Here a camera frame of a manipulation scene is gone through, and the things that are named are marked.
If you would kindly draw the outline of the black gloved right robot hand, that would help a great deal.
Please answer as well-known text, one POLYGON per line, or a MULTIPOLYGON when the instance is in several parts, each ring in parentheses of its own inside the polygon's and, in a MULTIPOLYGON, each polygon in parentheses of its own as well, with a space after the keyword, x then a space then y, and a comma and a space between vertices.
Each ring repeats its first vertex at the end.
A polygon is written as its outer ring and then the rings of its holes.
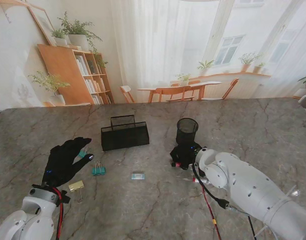
POLYGON ((170 152, 172 158, 171 166, 187 170, 201 149, 202 147, 196 142, 178 144, 170 152))

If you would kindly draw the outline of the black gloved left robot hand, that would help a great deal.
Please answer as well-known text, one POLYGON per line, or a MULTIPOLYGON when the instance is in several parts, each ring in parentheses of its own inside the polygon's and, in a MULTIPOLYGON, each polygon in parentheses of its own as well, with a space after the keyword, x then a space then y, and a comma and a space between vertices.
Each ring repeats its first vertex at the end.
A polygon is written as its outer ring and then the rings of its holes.
POLYGON ((86 164, 94 157, 86 154, 79 161, 75 158, 80 151, 91 142, 91 138, 76 137, 67 140, 62 145, 57 145, 50 150, 42 183, 50 187, 59 187, 69 182, 86 164))

